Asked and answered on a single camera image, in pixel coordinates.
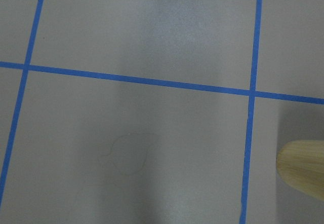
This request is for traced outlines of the yellow bamboo cup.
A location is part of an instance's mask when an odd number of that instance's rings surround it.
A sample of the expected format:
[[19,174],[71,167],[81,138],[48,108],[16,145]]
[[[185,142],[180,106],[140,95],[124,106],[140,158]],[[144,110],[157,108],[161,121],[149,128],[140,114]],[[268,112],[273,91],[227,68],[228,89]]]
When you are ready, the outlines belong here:
[[294,140],[277,153],[276,169],[290,187],[323,201],[323,141]]

